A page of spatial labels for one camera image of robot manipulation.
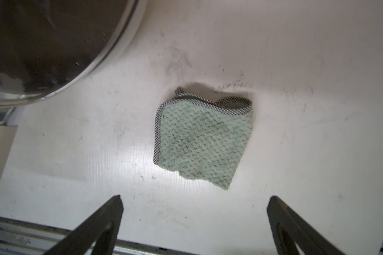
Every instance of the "checkered fabric trim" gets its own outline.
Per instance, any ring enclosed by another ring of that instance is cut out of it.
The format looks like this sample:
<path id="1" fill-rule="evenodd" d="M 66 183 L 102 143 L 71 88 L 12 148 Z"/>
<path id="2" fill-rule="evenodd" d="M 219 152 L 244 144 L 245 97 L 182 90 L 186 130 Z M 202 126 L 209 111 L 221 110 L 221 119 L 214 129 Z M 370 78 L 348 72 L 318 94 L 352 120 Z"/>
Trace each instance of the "checkered fabric trim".
<path id="1" fill-rule="evenodd" d="M 228 96 L 219 99 L 216 102 L 212 102 L 208 99 L 205 99 L 199 95 L 185 92 L 182 88 L 178 87 L 175 90 L 176 96 L 174 99 L 164 102 L 160 105 L 158 108 L 158 111 L 156 113 L 155 118 L 155 150 L 153 154 L 153 163 L 158 164 L 159 162 L 159 154 L 160 154 L 160 121 L 162 119 L 162 113 L 163 109 L 166 105 L 169 104 L 176 104 L 180 101 L 188 101 L 192 104 L 210 108 L 213 110 L 216 110 L 218 112 L 224 113 L 224 114 L 231 114 L 231 115 L 242 115 L 249 113 L 252 110 L 252 102 L 249 99 L 238 97 L 238 96 Z M 233 109 L 226 106 L 228 103 L 243 103 L 246 105 L 246 107 Z"/>

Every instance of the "green towel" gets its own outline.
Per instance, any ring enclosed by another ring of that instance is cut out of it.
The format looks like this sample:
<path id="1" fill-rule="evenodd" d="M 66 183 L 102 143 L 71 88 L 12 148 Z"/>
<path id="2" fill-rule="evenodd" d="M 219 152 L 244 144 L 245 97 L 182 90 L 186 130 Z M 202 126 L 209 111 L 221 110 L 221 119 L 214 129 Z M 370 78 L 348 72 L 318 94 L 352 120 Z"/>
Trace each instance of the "green towel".
<path id="1" fill-rule="evenodd" d="M 246 98 L 211 102 L 176 89 L 156 114 L 154 164 L 227 190 L 251 135 L 251 106 Z"/>

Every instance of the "towel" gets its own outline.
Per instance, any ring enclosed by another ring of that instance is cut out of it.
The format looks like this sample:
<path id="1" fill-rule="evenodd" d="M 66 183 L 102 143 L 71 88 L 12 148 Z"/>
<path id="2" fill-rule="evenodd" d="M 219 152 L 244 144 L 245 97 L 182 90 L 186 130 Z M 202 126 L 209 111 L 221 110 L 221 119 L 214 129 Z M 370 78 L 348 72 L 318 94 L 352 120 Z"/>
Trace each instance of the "towel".
<path id="1" fill-rule="evenodd" d="M 155 119 L 154 164 L 227 190 L 252 130 L 252 102 L 228 96 L 211 102 L 178 88 Z"/>

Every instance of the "white countertop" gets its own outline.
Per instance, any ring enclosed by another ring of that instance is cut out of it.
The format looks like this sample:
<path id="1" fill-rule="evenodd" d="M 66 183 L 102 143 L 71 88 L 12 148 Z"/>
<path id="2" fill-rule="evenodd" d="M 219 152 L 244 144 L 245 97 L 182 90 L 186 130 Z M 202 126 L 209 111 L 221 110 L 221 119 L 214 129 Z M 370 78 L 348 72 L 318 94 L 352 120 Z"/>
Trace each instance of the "white countertop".
<path id="1" fill-rule="evenodd" d="M 178 86 L 254 103 L 228 191 L 153 165 L 156 110 Z M 383 0 L 150 1 L 116 64 L 26 107 L 0 216 L 73 229 L 116 194 L 119 239 L 276 254 L 266 206 L 278 195 L 344 253 L 377 254 Z"/>

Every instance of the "stainless steel pot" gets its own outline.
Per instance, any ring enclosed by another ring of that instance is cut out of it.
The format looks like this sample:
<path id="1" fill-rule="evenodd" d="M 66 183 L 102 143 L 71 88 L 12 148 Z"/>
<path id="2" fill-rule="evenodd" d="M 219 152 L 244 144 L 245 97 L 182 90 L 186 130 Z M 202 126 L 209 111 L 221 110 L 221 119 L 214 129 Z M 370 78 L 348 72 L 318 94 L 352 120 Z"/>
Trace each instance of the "stainless steel pot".
<path id="1" fill-rule="evenodd" d="M 146 3 L 0 0 L 0 177 L 22 106 L 61 92 L 120 56 Z"/>

